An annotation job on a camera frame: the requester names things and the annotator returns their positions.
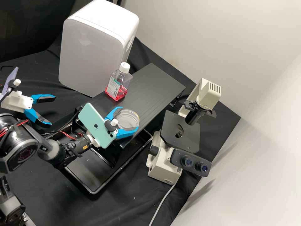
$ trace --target microscope base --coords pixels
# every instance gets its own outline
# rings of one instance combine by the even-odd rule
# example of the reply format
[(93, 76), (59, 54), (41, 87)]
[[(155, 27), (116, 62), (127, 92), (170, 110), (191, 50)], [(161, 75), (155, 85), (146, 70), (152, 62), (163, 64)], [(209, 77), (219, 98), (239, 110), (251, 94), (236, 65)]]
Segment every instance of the microscope base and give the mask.
[(170, 163), (173, 148), (167, 146), (160, 137), (160, 131), (156, 131), (151, 145), (159, 147), (156, 156), (148, 154), (146, 166), (149, 168), (148, 176), (169, 185), (173, 185), (181, 176), (182, 168)]

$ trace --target flask label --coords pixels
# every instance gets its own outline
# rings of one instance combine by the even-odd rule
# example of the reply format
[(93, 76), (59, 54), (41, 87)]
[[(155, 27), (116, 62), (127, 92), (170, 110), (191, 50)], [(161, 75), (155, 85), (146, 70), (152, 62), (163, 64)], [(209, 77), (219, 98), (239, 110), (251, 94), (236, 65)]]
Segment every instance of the flask label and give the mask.
[(116, 98), (119, 88), (120, 88), (120, 82), (118, 82), (116, 79), (114, 79), (113, 76), (111, 76), (107, 87), (107, 93), (110, 96)]

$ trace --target white bottle cap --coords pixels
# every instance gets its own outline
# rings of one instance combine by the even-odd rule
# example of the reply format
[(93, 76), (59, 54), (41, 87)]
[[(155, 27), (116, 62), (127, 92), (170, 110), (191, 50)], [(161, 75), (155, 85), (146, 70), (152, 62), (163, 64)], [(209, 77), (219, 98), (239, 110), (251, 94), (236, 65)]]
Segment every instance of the white bottle cap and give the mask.
[(110, 124), (111, 124), (111, 126), (116, 126), (117, 123), (118, 123), (118, 120), (117, 119), (113, 119)]
[(127, 62), (122, 62), (120, 67), (119, 67), (119, 70), (122, 72), (122, 73), (125, 73), (127, 74), (129, 72), (129, 68), (131, 66), (127, 63)]
[(20, 79), (14, 80), (13, 84), (14, 84), (15, 86), (19, 86), (19, 85), (21, 84), (21, 80), (20, 80)]

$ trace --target camera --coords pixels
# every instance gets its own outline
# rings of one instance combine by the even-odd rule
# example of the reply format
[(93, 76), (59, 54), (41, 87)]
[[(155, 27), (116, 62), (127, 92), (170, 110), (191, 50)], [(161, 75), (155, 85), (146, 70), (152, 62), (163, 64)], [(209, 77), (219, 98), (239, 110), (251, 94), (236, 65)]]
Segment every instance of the camera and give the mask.
[(169, 161), (175, 166), (203, 177), (208, 176), (211, 168), (210, 161), (178, 148), (174, 148)]
[(11, 114), (0, 114), (0, 172), (9, 173), (32, 157), (39, 142)]

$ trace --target petri dish lid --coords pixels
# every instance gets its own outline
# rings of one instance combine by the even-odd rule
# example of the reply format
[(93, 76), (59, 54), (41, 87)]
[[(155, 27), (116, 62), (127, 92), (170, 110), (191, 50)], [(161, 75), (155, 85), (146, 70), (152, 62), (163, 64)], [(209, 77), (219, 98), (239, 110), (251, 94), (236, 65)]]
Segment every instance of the petri dish lid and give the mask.
[(120, 129), (127, 129), (139, 126), (139, 116), (136, 112), (128, 109), (123, 109), (115, 117), (118, 120), (118, 127)]

